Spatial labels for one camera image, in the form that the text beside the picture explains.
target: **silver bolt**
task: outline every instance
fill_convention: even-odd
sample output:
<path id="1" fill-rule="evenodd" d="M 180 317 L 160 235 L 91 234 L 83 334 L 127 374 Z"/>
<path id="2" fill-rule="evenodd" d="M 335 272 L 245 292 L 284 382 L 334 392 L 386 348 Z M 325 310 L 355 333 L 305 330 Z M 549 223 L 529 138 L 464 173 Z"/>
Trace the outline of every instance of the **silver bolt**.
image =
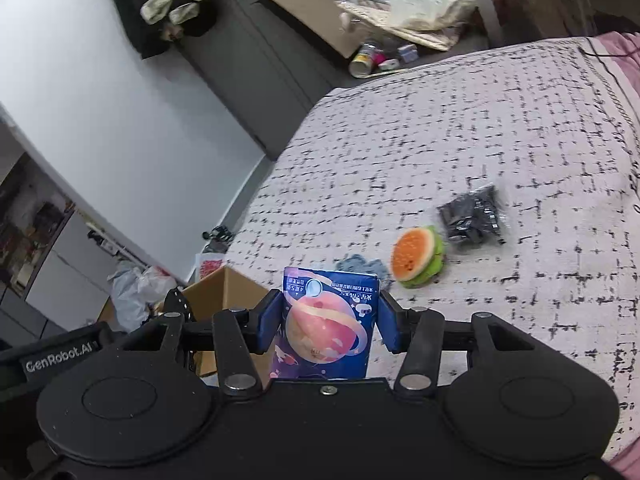
<path id="1" fill-rule="evenodd" d="M 229 377 L 225 379 L 226 387 L 237 391 L 248 390 L 255 386 L 255 383 L 255 377 L 248 374 L 229 375 Z"/>
<path id="2" fill-rule="evenodd" d="M 431 386 L 431 379 L 422 374 L 409 374 L 400 379 L 400 385 L 407 390 L 415 392 Z"/>
<path id="3" fill-rule="evenodd" d="M 322 386 L 322 388 L 320 388 L 320 393 L 323 394 L 323 395 L 335 395 L 336 393 L 338 393 L 338 388 L 328 384 L 328 385 Z"/>

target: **pink planet illustration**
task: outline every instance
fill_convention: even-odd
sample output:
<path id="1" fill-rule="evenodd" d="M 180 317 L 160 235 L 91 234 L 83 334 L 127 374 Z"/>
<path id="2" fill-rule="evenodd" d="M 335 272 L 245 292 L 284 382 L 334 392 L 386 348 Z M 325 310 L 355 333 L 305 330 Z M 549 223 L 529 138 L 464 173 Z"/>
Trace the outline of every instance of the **pink planet illustration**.
<path id="1" fill-rule="evenodd" d="M 367 346 L 367 332 L 358 323 L 349 303 L 327 290 L 299 300 L 285 292 L 291 310 L 285 331 L 291 348 L 306 361 L 333 363 L 356 355 Z M 351 349 L 358 341 L 356 348 Z"/>

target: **light blue circle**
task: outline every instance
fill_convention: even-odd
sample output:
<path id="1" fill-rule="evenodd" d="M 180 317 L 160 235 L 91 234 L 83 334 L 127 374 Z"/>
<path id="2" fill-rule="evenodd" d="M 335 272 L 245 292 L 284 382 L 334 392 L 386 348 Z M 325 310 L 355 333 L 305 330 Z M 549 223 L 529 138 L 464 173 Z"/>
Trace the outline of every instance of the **light blue circle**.
<path id="1" fill-rule="evenodd" d="M 322 292 L 322 283 L 320 283 L 318 280 L 309 280 L 308 282 L 306 282 L 305 292 L 312 298 L 320 296 L 320 293 Z"/>

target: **pink fabric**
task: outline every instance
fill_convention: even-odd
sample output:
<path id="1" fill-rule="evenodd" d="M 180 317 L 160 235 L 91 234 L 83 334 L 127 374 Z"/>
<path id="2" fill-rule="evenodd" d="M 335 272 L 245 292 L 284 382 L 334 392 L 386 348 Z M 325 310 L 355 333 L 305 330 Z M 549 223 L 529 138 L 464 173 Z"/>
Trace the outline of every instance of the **pink fabric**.
<path id="1" fill-rule="evenodd" d="M 640 47 L 640 34 L 608 32 L 597 37 L 610 54 L 628 54 Z M 640 96 L 640 52 L 626 57 L 613 57 Z M 610 462 L 627 480 L 640 480 L 640 438 L 618 453 Z"/>
<path id="2" fill-rule="evenodd" d="M 628 54 L 640 47 L 640 34 L 608 32 L 597 37 L 610 54 Z M 626 57 L 613 57 L 640 96 L 640 52 Z"/>

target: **bed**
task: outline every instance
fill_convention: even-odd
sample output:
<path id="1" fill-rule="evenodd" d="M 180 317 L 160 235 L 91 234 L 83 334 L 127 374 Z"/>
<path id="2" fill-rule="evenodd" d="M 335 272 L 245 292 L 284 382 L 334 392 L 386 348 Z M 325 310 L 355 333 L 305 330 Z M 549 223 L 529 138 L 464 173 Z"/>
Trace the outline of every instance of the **bed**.
<path id="1" fill-rule="evenodd" d="M 545 40 L 487 50 L 337 89 L 309 113 L 255 196 L 228 253 L 265 286 L 285 266 L 333 269 L 350 254 L 388 262 L 399 233 L 493 182 L 504 245 L 449 251 L 405 307 L 467 320 L 490 310 L 609 381 L 620 423 L 606 458 L 640 427 L 640 100 L 603 44 Z M 402 356 L 372 343 L 368 374 Z M 443 356 L 440 383 L 466 369 Z"/>

